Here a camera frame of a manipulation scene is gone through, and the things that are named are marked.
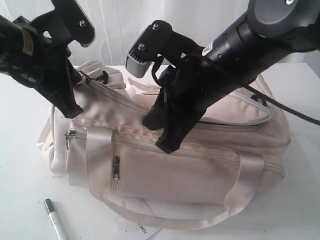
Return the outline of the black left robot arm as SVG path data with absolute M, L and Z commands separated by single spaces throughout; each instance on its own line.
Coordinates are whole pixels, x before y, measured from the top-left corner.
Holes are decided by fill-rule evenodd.
M 23 16 L 14 21 L 0 18 L 0 72 L 34 89 L 65 118 L 73 119 L 83 112 L 74 94 L 82 78 L 70 56 L 66 44 L 54 43 Z

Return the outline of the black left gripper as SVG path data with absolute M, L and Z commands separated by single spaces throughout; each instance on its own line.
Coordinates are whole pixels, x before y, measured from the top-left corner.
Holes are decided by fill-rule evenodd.
M 70 55 L 67 45 L 40 47 L 33 55 L 8 52 L 7 75 L 23 86 L 36 90 L 65 118 L 73 119 L 83 112 L 76 103 L 73 91 L 73 86 L 82 77 L 69 61 Z

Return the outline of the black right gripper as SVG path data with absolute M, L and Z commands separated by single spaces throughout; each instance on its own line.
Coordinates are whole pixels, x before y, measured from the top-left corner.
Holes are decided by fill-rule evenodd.
M 160 75 L 160 94 L 142 124 L 149 130 L 164 129 L 155 145 L 173 153 L 208 107 L 248 81 L 240 58 L 182 57 Z

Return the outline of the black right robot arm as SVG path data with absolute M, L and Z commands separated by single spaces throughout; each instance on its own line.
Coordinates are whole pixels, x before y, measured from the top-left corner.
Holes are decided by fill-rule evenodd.
M 140 35 L 144 60 L 170 65 L 154 80 L 159 94 L 143 125 L 163 129 L 156 146 L 170 154 L 206 110 L 292 53 L 320 48 L 320 3 L 317 0 L 251 0 L 247 10 L 202 47 L 157 20 Z

